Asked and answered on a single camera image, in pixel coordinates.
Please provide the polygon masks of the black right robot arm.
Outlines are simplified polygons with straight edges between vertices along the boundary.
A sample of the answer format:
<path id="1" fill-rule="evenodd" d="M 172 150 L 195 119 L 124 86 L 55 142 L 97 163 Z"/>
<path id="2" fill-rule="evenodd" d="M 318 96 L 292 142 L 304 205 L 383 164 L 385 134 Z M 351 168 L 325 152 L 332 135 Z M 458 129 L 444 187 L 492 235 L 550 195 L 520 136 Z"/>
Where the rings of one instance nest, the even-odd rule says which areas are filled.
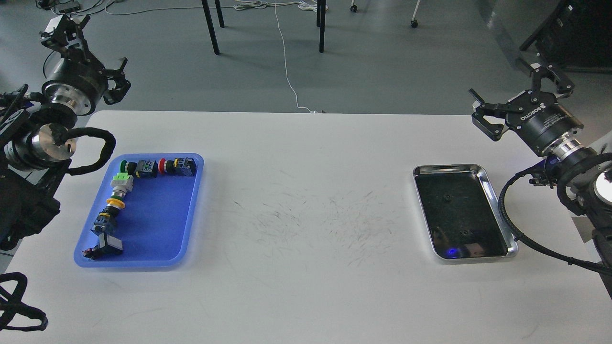
<path id="1" fill-rule="evenodd" d="M 577 139 L 583 124 L 560 103 L 569 97 L 575 85 L 562 69 L 553 63 L 516 63 L 531 79 L 529 89 L 503 104 L 486 102 L 474 89 L 472 122 L 492 141 L 499 141 L 513 131 L 538 157 L 540 163 L 517 172 L 503 186 L 498 208 L 509 225 L 514 239 L 546 256 L 569 265 L 596 272 L 607 291 L 611 291 L 611 154 L 597 152 Z M 531 176 L 530 183 L 555 189 L 557 197 L 571 213 L 586 216 L 592 226 L 592 240 L 601 261 L 581 260 L 555 252 L 523 233 L 507 213 L 508 189 L 519 179 Z"/>

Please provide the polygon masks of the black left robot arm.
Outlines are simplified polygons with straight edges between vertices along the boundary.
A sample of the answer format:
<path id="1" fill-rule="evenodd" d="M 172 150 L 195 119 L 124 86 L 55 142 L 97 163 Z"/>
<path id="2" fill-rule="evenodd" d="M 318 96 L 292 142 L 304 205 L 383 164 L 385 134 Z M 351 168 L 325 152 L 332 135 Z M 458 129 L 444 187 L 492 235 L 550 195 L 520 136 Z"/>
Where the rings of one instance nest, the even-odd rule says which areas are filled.
<path id="1" fill-rule="evenodd" d="M 78 116 L 94 112 L 100 100 L 113 105 L 131 87 L 127 59 L 106 68 L 90 51 L 83 29 L 90 16 L 66 14 L 50 20 L 40 42 L 61 55 L 40 92 L 24 84 L 1 94 L 0 195 L 1 250 L 39 234 L 59 214 L 54 198 L 66 174 L 102 168 L 116 146 L 115 137 L 95 127 L 75 127 Z"/>

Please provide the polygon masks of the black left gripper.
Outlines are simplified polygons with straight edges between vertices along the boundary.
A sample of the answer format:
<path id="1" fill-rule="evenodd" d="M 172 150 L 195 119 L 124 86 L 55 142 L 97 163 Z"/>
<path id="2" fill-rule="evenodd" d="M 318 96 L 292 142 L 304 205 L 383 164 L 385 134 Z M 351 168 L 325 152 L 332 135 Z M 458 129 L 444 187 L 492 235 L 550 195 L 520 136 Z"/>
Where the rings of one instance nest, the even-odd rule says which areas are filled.
<path id="1" fill-rule="evenodd" d="M 118 104 L 131 88 L 124 72 L 126 57 L 120 59 L 119 68 L 105 68 L 103 74 L 74 62 L 89 59 L 89 47 L 83 35 L 89 20 L 89 15 L 73 18 L 63 14 L 51 19 L 40 33 L 40 43 L 62 57 L 43 84 L 42 94 L 52 104 L 64 105 L 77 116 L 91 115 L 102 97 L 107 105 Z M 114 87 L 107 89 L 107 81 L 113 81 Z"/>

